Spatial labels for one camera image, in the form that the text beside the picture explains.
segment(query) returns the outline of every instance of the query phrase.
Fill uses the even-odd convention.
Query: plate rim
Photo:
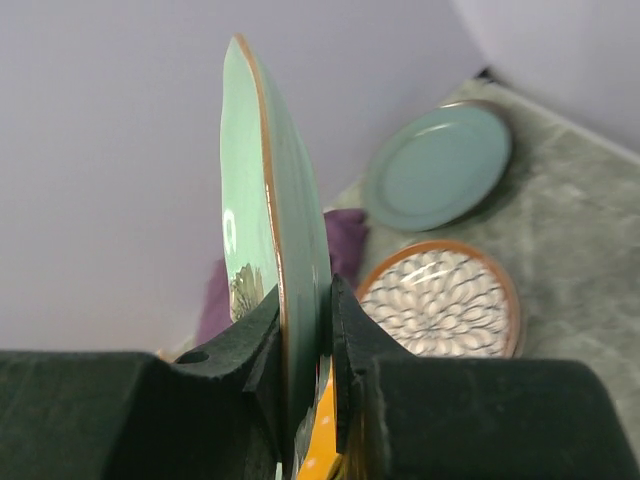
[[[428,213],[421,214],[421,215],[406,215],[406,214],[403,214],[402,212],[397,212],[393,215],[389,214],[389,215],[383,215],[383,217],[381,217],[378,214],[379,211],[384,210],[386,213],[390,213],[390,211],[388,208],[380,207],[380,205],[384,202],[380,200],[373,200],[374,197],[379,196],[376,193],[378,192],[379,189],[376,188],[374,184],[377,184],[375,179],[380,176],[379,173],[376,173],[376,174],[374,173],[380,171],[381,167],[385,163],[387,163],[388,159],[393,158],[393,154],[384,155],[384,158],[382,158],[383,157],[382,154],[384,153],[384,150],[388,148],[388,146],[396,139],[402,136],[407,136],[407,132],[412,130],[412,127],[415,129],[415,126],[421,120],[428,117],[429,115],[433,115],[440,110],[456,109],[456,108],[474,108],[477,110],[481,110],[493,116],[494,119],[497,121],[497,123],[500,124],[500,126],[503,128],[504,134],[505,134],[504,137],[506,141],[506,152],[505,152],[505,158],[502,161],[502,165],[500,166],[500,169],[496,172],[497,174],[496,174],[495,180],[491,182],[491,184],[486,189],[486,191],[476,201],[474,201],[470,207],[466,208],[463,212],[455,215],[453,218],[445,222],[439,222],[439,223],[436,223],[435,225],[429,225],[428,222],[424,222],[424,221],[413,222],[412,226],[407,226],[406,222],[404,222],[404,224],[401,224],[398,222],[389,221],[388,218],[387,219],[383,218],[384,216],[387,216],[389,218],[400,217],[402,219],[410,219],[410,218],[417,217],[419,219],[424,219],[426,217],[429,217],[430,214]],[[509,164],[511,163],[512,157],[513,157],[513,127],[512,127],[512,122],[509,120],[507,110],[502,105],[496,102],[492,102],[490,100],[483,100],[483,99],[467,99],[467,100],[460,100],[460,101],[448,103],[448,104],[439,106],[425,113],[424,115],[421,115],[420,117],[413,119],[411,122],[405,124],[395,133],[390,135],[376,149],[371,161],[367,166],[367,170],[365,171],[365,174],[363,176],[363,185],[362,185],[363,204],[364,204],[364,207],[367,209],[367,211],[370,213],[370,215],[381,225],[385,225],[387,227],[394,228],[396,230],[400,230],[404,232],[423,232],[423,231],[433,230],[433,229],[442,227],[444,225],[447,225],[452,221],[455,221],[456,219],[464,216],[469,211],[473,210],[477,205],[481,204],[491,194],[491,192],[497,187],[501,179],[504,177],[505,172],[507,171]]]
[[[468,243],[448,238],[425,240],[392,253],[380,262],[371,271],[371,273],[366,276],[364,281],[360,283],[356,290],[356,298],[358,299],[358,302],[362,302],[362,299],[371,288],[371,285],[380,277],[380,275],[387,271],[389,267],[417,253],[427,253],[433,250],[449,250],[465,254],[475,260],[478,260],[480,263],[485,265],[491,273],[493,273],[505,292],[507,306],[509,308],[509,315],[507,317],[509,321],[507,341],[505,342],[501,357],[512,358],[518,356],[520,353],[519,350],[523,345],[524,326],[522,324],[522,307],[520,304],[520,297],[515,284],[513,283],[511,276],[497,260]]]

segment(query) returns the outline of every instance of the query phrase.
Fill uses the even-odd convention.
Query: gray marble surface
[[[523,356],[588,364],[640,458],[640,167],[495,85],[469,81],[445,103],[470,98],[507,109],[515,141],[505,178],[479,208],[444,228],[407,234],[371,222],[361,276],[425,239],[485,250],[520,293]],[[360,205],[358,184],[334,203]]]

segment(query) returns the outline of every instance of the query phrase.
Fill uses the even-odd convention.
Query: yellow object
[[[336,419],[333,408],[333,369],[329,381],[318,403],[316,421],[311,432],[309,453],[300,471],[298,480],[328,480],[332,466],[338,459],[336,453]]]

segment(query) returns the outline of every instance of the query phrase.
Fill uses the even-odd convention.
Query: small teal plate
[[[488,102],[438,108],[402,128],[373,158],[363,200],[379,223],[423,231],[458,218],[500,180],[511,132]]]

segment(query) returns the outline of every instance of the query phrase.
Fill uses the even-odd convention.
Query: lavender wall
[[[0,348],[171,346],[221,255],[218,127],[247,34],[323,201],[481,66],[446,0],[3,2]]]
[[[455,4],[501,79],[640,152],[640,2]]]

